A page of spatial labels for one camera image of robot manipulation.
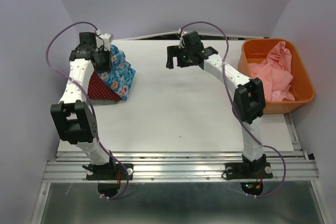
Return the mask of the red dotted skirt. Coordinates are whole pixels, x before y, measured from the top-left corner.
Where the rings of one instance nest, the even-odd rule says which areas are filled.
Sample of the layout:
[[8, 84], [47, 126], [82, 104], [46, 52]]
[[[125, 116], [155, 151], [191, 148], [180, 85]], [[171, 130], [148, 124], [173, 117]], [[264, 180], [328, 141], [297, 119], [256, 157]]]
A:
[[108, 85], [104, 83], [96, 71], [93, 72], [89, 80], [88, 97], [91, 100], [122, 100], [119, 95], [117, 95]]

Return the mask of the blue floral skirt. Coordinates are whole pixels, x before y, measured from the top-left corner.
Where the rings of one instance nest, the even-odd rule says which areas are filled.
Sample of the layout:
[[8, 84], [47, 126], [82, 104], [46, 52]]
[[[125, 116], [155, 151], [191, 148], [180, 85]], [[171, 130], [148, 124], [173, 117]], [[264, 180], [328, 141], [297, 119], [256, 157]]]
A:
[[111, 45], [110, 71], [98, 71], [100, 79], [123, 101], [128, 99], [136, 71], [127, 62], [124, 51]]

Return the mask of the grey skirt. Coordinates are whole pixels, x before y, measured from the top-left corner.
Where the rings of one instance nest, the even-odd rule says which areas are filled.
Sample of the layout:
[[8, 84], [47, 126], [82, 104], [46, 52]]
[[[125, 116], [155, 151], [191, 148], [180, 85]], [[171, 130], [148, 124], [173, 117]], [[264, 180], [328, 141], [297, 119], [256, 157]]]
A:
[[93, 105], [115, 105], [119, 100], [91, 100]]

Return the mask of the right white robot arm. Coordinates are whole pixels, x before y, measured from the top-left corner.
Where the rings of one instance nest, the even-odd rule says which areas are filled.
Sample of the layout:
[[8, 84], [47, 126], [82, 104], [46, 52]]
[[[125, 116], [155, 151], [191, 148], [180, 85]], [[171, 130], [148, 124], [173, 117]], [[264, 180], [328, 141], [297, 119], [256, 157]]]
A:
[[243, 134], [242, 163], [229, 165], [228, 174], [243, 172], [253, 177], [263, 171], [266, 155], [260, 141], [261, 118], [266, 101], [262, 81], [252, 79], [230, 64], [213, 47], [204, 47], [197, 32], [182, 33], [176, 46], [167, 47], [166, 68], [200, 67], [224, 84]]

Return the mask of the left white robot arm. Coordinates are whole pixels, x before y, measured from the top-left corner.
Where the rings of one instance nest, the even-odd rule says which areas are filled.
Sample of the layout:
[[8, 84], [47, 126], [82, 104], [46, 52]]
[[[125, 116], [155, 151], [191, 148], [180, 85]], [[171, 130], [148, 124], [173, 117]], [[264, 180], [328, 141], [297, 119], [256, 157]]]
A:
[[112, 34], [100, 30], [79, 34], [79, 45], [69, 57], [65, 91], [50, 108], [60, 139], [78, 147], [90, 159], [90, 164], [83, 167], [89, 180], [110, 179], [117, 172], [115, 162], [99, 143], [97, 120], [87, 95], [93, 72], [112, 68], [112, 40]]

